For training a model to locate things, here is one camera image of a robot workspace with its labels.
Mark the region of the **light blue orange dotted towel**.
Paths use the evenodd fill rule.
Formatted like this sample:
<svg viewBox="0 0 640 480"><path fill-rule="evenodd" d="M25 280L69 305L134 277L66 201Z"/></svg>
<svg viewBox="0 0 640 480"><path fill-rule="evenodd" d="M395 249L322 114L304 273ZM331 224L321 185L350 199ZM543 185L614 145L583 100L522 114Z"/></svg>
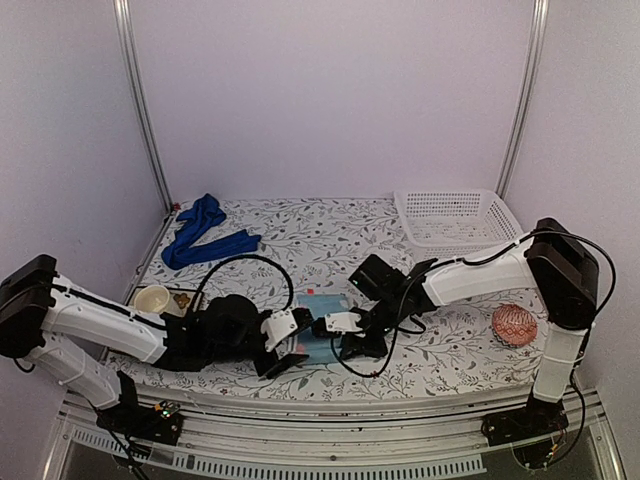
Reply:
<svg viewBox="0 0 640 480"><path fill-rule="evenodd" d="M311 315L311 326L298 333L291 344L295 354L307 356L306 365L337 363L342 335L362 330L358 326L361 315L349 308L342 294L299 293L294 306Z"/></svg>

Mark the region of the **dark blue towel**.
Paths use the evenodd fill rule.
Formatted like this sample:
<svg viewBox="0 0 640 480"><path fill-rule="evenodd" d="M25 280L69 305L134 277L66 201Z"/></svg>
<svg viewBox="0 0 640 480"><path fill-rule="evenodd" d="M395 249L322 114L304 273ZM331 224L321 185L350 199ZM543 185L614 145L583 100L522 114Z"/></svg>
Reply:
<svg viewBox="0 0 640 480"><path fill-rule="evenodd" d="M176 218L182 226L175 232L174 240L162 251L162 261L170 269L180 270L194 264L256 252L262 237L251 235L246 229L197 245L207 232L220 226L226 218L220 202L211 194L206 193L197 199L191 208Z"/></svg>

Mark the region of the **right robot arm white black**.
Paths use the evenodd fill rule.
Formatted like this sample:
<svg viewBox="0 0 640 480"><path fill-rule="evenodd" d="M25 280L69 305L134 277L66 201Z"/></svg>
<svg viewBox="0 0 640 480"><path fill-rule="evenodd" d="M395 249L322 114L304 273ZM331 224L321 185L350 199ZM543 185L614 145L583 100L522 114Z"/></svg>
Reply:
<svg viewBox="0 0 640 480"><path fill-rule="evenodd" d="M539 220L518 239L468 257L418 262L404 274L371 254L350 276L374 305L354 308L326 323L331 333L354 341L356 352L365 342L384 353L386 333L405 318L448 306L460 300L513 289L534 289L546 310L550 331L532 387L533 400L517 415L517 427L537 436L552 424L558 403L569 383L579 350L603 307L598 296L600 268L597 254L604 249L569 232L556 219Z"/></svg>

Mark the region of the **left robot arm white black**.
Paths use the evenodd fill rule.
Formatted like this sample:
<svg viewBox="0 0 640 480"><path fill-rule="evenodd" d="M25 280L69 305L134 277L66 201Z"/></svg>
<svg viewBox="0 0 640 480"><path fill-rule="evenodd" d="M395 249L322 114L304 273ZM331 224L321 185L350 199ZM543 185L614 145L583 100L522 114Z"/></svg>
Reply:
<svg viewBox="0 0 640 480"><path fill-rule="evenodd" d="M304 360L279 356L286 339L310 327L308 309L292 304L259 311L246 297L227 295L184 315L148 313L91 293L56 270L41 254L1 282L1 354L43 368L83 395L128 434L148 426L134 382L97 362L77 339L128 354L155 368L199 372L215 362L250 360L260 377L273 378Z"/></svg>

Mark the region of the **floral square coaster tile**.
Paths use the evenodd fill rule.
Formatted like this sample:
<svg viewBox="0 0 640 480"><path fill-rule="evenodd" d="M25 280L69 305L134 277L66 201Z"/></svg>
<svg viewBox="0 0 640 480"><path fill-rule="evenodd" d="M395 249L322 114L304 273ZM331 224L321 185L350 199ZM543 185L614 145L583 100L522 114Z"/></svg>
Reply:
<svg viewBox="0 0 640 480"><path fill-rule="evenodd" d="M128 301L128 306L134 308L133 300L136 294L144 287L146 286L139 286L134 290L132 298ZM162 313L169 313L174 316L184 317L189 306L193 306L195 310L201 307L204 298L203 293L197 293L194 289L166 288L169 290L170 300L165 311Z"/></svg>

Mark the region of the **cream ribbed mug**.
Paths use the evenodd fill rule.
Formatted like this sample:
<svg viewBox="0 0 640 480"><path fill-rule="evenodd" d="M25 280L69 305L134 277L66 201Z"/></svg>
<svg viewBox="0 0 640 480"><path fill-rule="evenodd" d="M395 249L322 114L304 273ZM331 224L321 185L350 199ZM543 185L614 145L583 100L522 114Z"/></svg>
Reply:
<svg viewBox="0 0 640 480"><path fill-rule="evenodd" d="M162 313L169 304L169 290L162 285L149 285L142 288L133 300L136 310L148 313Z"/></svg>

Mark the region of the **white plastic perforated basket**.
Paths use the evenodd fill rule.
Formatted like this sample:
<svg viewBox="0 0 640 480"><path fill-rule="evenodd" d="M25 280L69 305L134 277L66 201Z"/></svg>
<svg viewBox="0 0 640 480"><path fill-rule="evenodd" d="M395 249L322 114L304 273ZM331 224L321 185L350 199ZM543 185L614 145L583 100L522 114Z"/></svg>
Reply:
<svg viewBox="0 0 640 480"><path fill-rule="evenodd" d="M503 200L484 189L396 191L394 204L416 262L465 257L523 234Z"/></svg>

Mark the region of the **floral patterned tablecloth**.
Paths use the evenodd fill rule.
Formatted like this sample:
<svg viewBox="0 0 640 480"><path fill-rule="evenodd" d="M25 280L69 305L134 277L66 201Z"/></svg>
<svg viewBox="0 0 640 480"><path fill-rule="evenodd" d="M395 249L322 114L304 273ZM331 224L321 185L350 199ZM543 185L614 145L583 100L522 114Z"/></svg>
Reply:
<svg viewBox="0 0 640 480"><path fill-rule="evenodd" d="M213 241L247 229L259 234L257 260L215 270L198 264L174 271L155 256L144 285L202 288L207 299L226 294L250 298L259 308L282 306L289 291L342 294L349 306L366 299L348 281L369 255L408 271L416 261L393 201L388 199L237 200L222 205L227 218L205 235ZM536 339L516 348L493 333L493 312L505 304L528 310ZM519 289L467 298L422 319L421 334L399 334L390 360L361 359L296 366L261 379L251 362L224 362L199 372L167 372L130 356L110 353L109 367L138 384L196 393L285 400L422 398L532 384L542 358L548 323L535 291Z"/></svg>

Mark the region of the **red white patterned bowl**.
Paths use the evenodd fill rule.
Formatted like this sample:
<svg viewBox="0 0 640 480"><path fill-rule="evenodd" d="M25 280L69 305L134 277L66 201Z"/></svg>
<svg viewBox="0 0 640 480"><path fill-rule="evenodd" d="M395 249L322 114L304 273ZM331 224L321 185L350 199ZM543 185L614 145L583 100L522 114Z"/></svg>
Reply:
<svg viewBox="0 0 640 480"><path fill-rule="evenodd" d="M492 314L491 326L499 341L516 348L531 344L538 334L538 325L532 314L516 304L498 307Z"/></svg>

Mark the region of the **front aluminium rail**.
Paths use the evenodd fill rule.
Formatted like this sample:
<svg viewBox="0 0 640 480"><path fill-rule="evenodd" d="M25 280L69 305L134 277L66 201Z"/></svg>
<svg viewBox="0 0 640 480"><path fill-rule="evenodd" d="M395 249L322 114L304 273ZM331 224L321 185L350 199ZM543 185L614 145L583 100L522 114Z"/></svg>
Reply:
<svg viewBox="0 0 640 480"><path fill-rule="evenodd" d="M565 395L569 425L541 464L551 435L493 445L490 414L521 407L525 386L397 399L285 400L143 386L143 403L180 404L174 446L145 443L149 479L628 479L597 390Z"/></svg>

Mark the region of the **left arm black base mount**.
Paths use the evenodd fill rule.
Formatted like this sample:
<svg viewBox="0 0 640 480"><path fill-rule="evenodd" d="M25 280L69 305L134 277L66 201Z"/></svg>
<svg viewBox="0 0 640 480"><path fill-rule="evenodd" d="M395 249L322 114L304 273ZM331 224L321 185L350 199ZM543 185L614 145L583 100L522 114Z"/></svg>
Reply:
<svg viewBox="0 0 640 480"><path fill-rule="evenodd" d="M96 425L127 439L148 440L176 446L182 432L184 416L179 403L162 400L154 406L138 401L135 382L119 371L120 393L114 406L98 409Z"/></svg>

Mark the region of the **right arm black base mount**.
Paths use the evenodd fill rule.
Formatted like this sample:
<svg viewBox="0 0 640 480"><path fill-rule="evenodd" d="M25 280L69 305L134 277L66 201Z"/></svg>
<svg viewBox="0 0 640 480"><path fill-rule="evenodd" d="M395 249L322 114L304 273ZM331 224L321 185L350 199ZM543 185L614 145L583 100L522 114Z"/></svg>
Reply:
<svg viewBox="0 0 640 480"><path fill-rule="evenodd" d="M490 446L497 446L560 432L568 426L561 400L546 402L530 392L523 407L485 415L480 431Z"/></svg>

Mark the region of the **right aluminium frame post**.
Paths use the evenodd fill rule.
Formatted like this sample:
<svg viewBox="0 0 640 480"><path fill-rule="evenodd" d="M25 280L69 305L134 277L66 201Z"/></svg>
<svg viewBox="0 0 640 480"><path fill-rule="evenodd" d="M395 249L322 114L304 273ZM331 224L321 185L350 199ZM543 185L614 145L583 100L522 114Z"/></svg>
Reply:
<svg viewBox="0 0 640 480"><path fill-rule="evenodd" d="M548 0L535 0L533 2L532 20L520 93L495 189L496 195L502 200L505 200L507 197L524 137L527 117L534 95L535 83L544 48L548 14Z"/></svg>

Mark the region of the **aluminium frame post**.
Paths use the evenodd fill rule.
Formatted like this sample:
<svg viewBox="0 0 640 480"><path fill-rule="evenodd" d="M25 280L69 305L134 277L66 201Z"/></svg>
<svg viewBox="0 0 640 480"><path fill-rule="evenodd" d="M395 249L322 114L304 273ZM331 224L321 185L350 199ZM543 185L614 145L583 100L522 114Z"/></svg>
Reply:
<svg viewBox="0 0 640 480"><path fill-rule="evenodd" d="M534 95L535 83L544 48L548 14L548 0L535 0L533 2L532 20L520 93L495 189L496 195L502 200L505 200L507 197L524 137L527 117Z"/></svg>
<svg viewBox="0 0 640 480"><path fill-rule="evenodd" d="M113 1L116 29L122 51L125 73L128 78L131 97L143 145L150 165L152 179L156 187L163 210L166 214L173 211L173 200L170 194L166 174L162 166L157 141L153 131L143 79L136 49L130 2L126 0Z"/></svg>

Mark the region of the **left aluminium frame post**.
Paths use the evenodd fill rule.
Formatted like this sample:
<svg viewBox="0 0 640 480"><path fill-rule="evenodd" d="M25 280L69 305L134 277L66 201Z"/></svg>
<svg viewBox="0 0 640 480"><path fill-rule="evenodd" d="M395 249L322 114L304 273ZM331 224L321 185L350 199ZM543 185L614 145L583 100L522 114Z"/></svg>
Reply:
<svg viewBox="0 0 640 480"><path fill-rule="evenodd" d="M173 211L173 200L170 194L166 174L162 166L157 141L153 131L143 79L136 49L130 2L126 0L113 1L116 29L122 51L125 73L128 78L131 97L143 145L150 165L152 179L156 187L163 210L166 214Z"/></svg>

